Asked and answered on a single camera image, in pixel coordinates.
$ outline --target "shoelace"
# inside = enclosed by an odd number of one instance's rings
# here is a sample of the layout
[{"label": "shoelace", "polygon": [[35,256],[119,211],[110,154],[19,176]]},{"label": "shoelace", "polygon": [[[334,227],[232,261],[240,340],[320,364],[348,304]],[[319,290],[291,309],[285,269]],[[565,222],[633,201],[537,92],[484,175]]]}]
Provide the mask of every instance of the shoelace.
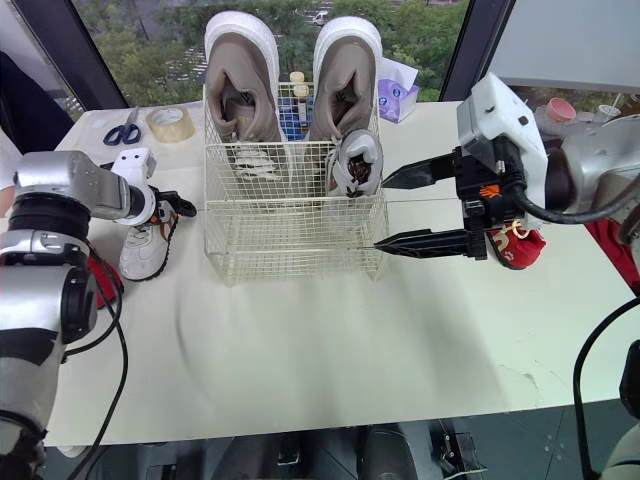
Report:
[{"label": "shoelace", "polygon": [[513,234],[516,236],[516,238],[519,238],[520,240],[524,240],[525,238],[527,238],[529,236],[529,232],[531,230],[524,230],[524,234],[518,232],[518,227],[522,227],[522,222],[520,222],[520,220],[514,220],[513,222],[511,222],[511,226],[509,227],[502,227],[501,232],[503,233],[507,233],[509,230],[511,230],[513,232]]},{"label": "shoelace", "polygon": [[133,243],[135,246],[142,245],[149,238],[149,234],[151,233],[151,225],[148,223],[145,223],[143,225],[138,225],[133,228],[134,228],[133,235],[131,235],[132,237],[131,239],[133,241],[131,243]]},{"label": "shoelace", "polygon": [[247,147],[234,148],[235,174],[243,180],[282,180],[276,173],[276,164],[269,158],[269,153],[262,150],[251,150]]}]

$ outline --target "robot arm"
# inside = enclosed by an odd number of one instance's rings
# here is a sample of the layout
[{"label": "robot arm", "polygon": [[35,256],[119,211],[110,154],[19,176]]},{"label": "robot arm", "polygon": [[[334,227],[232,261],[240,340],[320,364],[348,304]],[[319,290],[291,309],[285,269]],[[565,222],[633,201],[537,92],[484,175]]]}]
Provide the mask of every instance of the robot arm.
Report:
[{"label": "robot arm", "polygon": [[43,462],[65,346],[95,325],[89,220],[144,223],[154,167],[145,148],[121,152],[112,171],[82,152],[29,153],[19,166],[0,237],[0,478],[31,478]]},{"label": "robot arm", "polygon": [[539,229],[543,221],[575,224],[610,217],[622,226],[621,243],[630,244],[640,261],[640,116],[544,145],[531,110],[493,74],[473,87],[457,114],[460,147],[406,165],[382,185],[413,189],[454,178],[464,228],[403,232],[376,248],[414,258],[484,260],[484,232],[513,220]]}]

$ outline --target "scissors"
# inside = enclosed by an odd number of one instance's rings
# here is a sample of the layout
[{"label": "scissors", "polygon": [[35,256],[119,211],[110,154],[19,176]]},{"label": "scissors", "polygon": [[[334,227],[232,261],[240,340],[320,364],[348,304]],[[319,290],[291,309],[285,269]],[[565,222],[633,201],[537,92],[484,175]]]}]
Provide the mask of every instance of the scissors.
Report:
[{"label": "scissors", "polygon": [[123,125],[118,125],[109,130],[102,142],[105,145],[118,145],[120,142],[131,145],[140,141],[140,128],[133,123],[138,115],[138,107],[134,108]]}]

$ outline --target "white sleeve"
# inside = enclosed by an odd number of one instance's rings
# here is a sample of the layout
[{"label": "white sleeve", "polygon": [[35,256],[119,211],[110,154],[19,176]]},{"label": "white sleeve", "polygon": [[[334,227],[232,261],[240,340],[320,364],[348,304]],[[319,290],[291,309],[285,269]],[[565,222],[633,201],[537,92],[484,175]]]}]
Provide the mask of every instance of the white sleeve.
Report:
[{"label": "white sleeve", "polygon": [[20,159],[22,154],[0,129],[0,190],[13,185],[13,175]]}]

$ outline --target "wire basket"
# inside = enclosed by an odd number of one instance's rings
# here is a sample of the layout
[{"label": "wire basket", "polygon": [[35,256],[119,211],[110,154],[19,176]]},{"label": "wire basket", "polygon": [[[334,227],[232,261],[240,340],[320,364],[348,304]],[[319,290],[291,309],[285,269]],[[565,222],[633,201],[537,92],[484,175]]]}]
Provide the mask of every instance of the wire basket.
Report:
[{"label": "wire basket", "polygon": [[[280,125],[289,140],[223,143],[205,109],[205,253],[228,285],[382,268],[373,244],[388,234],[382,188],[358,198],[327,197],[325,161],[333,142],[305,138],[312,117],[313,85],[306,106],[293,83],[279,85]],[[378,115],[369,129],[378,134]]]}]

